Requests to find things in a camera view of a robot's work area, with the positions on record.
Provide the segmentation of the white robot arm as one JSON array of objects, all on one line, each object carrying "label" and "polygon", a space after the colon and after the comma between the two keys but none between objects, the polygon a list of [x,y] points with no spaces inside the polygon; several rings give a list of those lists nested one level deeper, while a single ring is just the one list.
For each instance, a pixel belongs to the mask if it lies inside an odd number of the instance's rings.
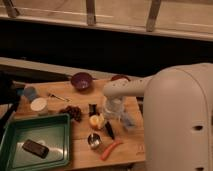
[{"label": "white robot arm", "polygon": [[123,111],[123,97],[143,99],[147,171],[213,171],[213,63],[110,81],[103,94],[108,114]]}]

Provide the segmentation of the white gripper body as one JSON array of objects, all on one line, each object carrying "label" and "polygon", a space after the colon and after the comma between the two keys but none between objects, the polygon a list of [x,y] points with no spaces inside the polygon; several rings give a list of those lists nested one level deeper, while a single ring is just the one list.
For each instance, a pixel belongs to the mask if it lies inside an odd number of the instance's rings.
[{"label": "white gripper body", "polygon": [[103,114],[107,119],[119,119],[125,111],[124,97],[106,98],[103,102]]}]

